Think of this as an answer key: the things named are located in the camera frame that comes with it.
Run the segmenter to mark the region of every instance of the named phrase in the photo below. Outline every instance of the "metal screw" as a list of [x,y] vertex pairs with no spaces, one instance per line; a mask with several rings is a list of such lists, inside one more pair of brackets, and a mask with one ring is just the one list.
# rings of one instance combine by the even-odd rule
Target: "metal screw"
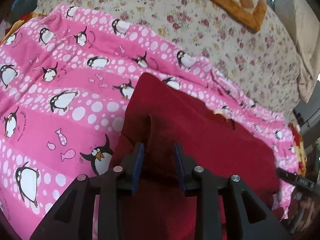
[[77,180],[83,181],[83,180],[85,180],[86,177],[87,176],[85,174],[80,174],[80,175],[78,175]]
[[195,171],[196,172],[203,172],[204,171],[204,168],[202,166],[196,166],[195,167]]
[[114,172],[121,172],[123,170],[123,168],[121,166],[116,166],[113,168]]
[[238,181],[240,181],[240,176],[238,176],[238,175],[232,175],[232,176],[231,176],[231,179],[232,179],[234,182],[238,182]]

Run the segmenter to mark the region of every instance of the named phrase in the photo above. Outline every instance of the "pink blanket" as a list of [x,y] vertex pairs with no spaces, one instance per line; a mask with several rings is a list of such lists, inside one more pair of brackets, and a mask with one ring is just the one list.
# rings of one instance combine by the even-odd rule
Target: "pink blanket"
[[[277,166],[297,170],[282,114],[256,105],[207,58],[187,55],[146,27],[59,5],[1,45],[0,62],[0,207],[22,239],[78,174],[108,169],[144,72],[221,109],[273,149]],[[292,190],[281,182],[274,208],[286,210]]]

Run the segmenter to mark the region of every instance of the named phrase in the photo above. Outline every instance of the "red cloth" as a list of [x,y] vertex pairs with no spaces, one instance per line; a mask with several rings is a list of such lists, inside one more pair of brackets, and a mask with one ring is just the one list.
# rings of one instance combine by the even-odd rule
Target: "red cloth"
[[238,174],[271,207],[279,191],[272,150],[245,128],[214,114],[204,103],[143,74],[125,112],[110,167],[136,142],[145,144],[139,189],[121,200],[126,239],[191,240],[196,198],[182,196],[174,168],[174,143],[213,174]]

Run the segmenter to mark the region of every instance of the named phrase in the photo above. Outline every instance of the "penguin's orange beak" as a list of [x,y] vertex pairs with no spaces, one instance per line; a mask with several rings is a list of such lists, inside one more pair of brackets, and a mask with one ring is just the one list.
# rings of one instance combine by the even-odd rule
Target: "penguin's orange beak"
[[103,154],[101,152],[96,154],[96,158],[101,161],[101,158],[104,158]]

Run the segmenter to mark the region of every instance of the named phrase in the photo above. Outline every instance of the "cartoon penguin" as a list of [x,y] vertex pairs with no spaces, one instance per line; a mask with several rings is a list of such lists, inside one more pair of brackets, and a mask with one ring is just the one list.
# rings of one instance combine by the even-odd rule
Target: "cartoon penguin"
[[76,10],[78,9],[78,7],[75,6],[71,6],[68,11],[67,11],[67,16],[66,18],[68,19],[68,17],[73,17],[75,15]]
[[120,33],[126,35],[130,26],[131,23],[121,21],[120,19],[116,19],[112,22],[112,28],[115,34]]
[[87,61],[87,65],[90,67],[105,67],[108,65],[109,59],[103,58],[100,56],[89,58]]
[[257,130],[258,133],[262,133],[262,130],[260,129],[260,127],[256,123],[253,126]]
[[231,114],[231,112],[232,112],[228,105],[223,106],[222,109],[228,114]]
[[18,72],[12,67],[14,65],[3,65],[0,68],[0,80],[4,83],[5,88],[8,88],[9,83],[18,75]]
[[147,57],[147,51],[145,52],[144,56],[138,56],[137,58],[132,58],[133,61],[135,61],[140,67],[148,67],[148,63],[146,61]]
[[122,97],[124,99],[131,99],[132,94],[134,92],[134,87],[131,84],[131,80],[129,79],[129,83],[127,84],[121,84],[120,86],[113,86],[113,88],[115,89],[119,89],[120,90],[120,94],[122,95]]
[[282,132],[280,130],[276,130],[276,138],[278,140],[281,140],[282,139]]
[[13,43],[17,37],[18,32],[19,30],[16,33],[11,34],[11,36],[6,40],[5,44],[10,45],[11,43]]
[[106,134],[105,136],[106,144],[104,146],[95,147],[91,154],[80,153],[84,159],[91,162],[91,167],[97,176],[104,174],[108,170],[113,155],[113,151],[110,149],[109,138]]
[[181,87],[180,81],[175,81],[173,77],[168,77],[163,80],[164,83],[166,83],[169,87],[172,87],[175,90],[179,90]]
[[178,51],[177,59],[180,67],[184,66],[186,69],[190,69],[193,66],[193,64],[197,61],[196,57],[190,57],[182,50]]
[[54,33],[51,32],[48,28],[42,28],[40,30],[39,42],[42,41],[45,45],[53,38]]
[[39,169],[36,171],[32,168],[26,166],[28,162],[26,162],[22,167],[17,168],[16,170],[16,181],[19,187],[19,191],[21,194],[21,198],[24,201],[25,196],[28,200],[30,200],[36,207],[38,207],[38,203],[36,200],[37,194],[37,179],[39,178]]
[[79,32],[78,35],[73,35],[76,38],[76,43],[80,46],[84,46],[87,43],[87,34],[85,33],[87,26],[83,32]]
[[72,102],[72,100],[77,96],[79,92],[68,92],[63,91],[58,95],[55,95],[50,99],[51,111],[54,111],[54,108],[63,109],[65,112],[68,109],[68,106]]
[[58,62],[56,63],[56,66],[54,68],[45,69],[43,67],[42,70],[44,74],[43,74],[42,81],[51,82],[52,80],[54,80],[57,76],[57,67],[58,67]]
[[4,136],[5,137],[11,137],[14,133],[14,131],[16,130],[17,127],[17,111],[18,111],[19,107],[17,108],[17,110],[14,113],[10,113],[8,115],[8,118],[4,118],[5,121],[5,125],[4,125]]

